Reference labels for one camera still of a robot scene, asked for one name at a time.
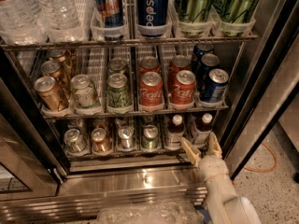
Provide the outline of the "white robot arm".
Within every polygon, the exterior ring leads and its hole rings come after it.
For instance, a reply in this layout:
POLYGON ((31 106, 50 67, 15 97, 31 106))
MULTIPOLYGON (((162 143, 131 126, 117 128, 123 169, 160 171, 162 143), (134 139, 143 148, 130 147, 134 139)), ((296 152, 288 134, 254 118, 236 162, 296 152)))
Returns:
POLYGON ((206 186, 205 206, 212 224, 262 224, 249 199, 237 194, 213 132, 209 134, 205 156, 185 137, 180 143, 206 186))

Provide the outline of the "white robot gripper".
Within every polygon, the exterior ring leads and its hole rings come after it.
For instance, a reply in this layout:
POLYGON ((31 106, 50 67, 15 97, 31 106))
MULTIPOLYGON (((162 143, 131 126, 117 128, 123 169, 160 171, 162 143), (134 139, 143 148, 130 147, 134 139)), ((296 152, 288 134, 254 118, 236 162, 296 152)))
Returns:
POLYGON ((239 219, 239 195, 237 194, 216 134, 208 137, 207 154, 201 160, 201 151, 185 137, 180 139, 191 164, 199 168, 206 189, 206 207, 213 224, 237 224, 239 219))

